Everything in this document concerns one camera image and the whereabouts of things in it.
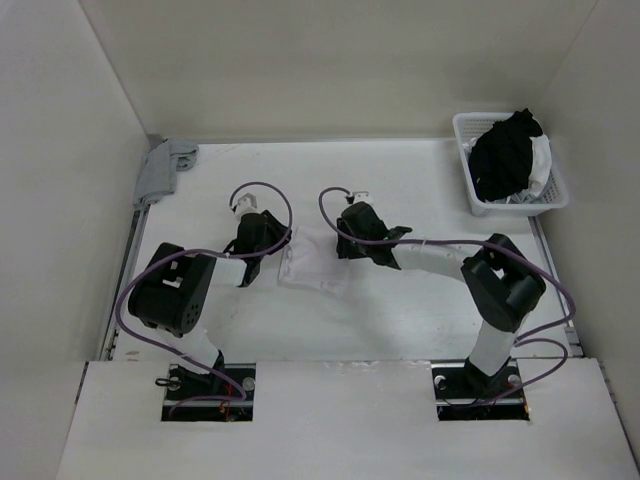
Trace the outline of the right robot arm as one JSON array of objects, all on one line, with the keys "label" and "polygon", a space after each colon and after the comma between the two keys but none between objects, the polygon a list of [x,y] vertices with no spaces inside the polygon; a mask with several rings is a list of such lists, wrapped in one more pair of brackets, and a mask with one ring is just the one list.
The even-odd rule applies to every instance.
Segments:
[{"label": "right robot arm", "polygon": [[511,256],[522,252],[512,240],[495,233],[470,253],[463,245],[401,244],[412,229],[387,228],[367,201],[349,200],[336,220],[340,231],[336,252],[340,259],[369,258],[395,270],[425,271],[464,283],[482,318],[475,345],[461,369],[440,374],[434,383],[439,398],[488,399],[504,388],[512,345],[522,323],[546,291],[543,278]]}]

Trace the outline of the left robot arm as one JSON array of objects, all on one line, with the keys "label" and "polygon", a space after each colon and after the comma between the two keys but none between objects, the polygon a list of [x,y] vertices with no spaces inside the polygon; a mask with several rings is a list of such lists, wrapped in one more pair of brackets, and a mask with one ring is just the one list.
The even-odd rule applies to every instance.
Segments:
[{"label": "left robot arm", "polygon": [[291,222],[283,224],[267,210],[248,210],[239,215],[236,237],[223,251],[206,253],[163,242],[147,268],[131,282],[128,313],[162,337],[154,340],[126,326],[121,329],[181,359],[173,375],[178,390],[192,387],[206,399],[219,395],[225,385],[233,393],[243,393],[238,382],[226,374],[223,354],[208,339],[199,320],[209,289],[251,285],[263,258],[289,243],[291,227]]}]

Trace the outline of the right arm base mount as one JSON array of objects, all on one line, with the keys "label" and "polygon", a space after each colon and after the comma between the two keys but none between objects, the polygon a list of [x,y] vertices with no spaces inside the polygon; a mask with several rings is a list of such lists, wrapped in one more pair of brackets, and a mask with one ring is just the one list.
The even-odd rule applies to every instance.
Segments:
[{"label": "right arm base mount", "polygon": [[463,362],[431,365],[437,417],[441,421],[528,421],[524,392],[518,390],[496,397],[519,386],[520,371],[509,361],[485,382],[472,374]]}]

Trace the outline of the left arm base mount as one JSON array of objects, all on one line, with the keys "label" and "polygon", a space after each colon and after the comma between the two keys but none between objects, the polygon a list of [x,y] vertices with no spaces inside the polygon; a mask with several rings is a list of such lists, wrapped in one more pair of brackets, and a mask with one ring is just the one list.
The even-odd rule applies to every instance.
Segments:
[{"label": "left arm base mount", "polygon": [[228,380],[211,373],[194,373],[172,364],[155,379],[164,390],[161,420],[164,422],[250,422],[256,391],[255,364],[228,364],[223,373],[239,384],[245,396]]}]

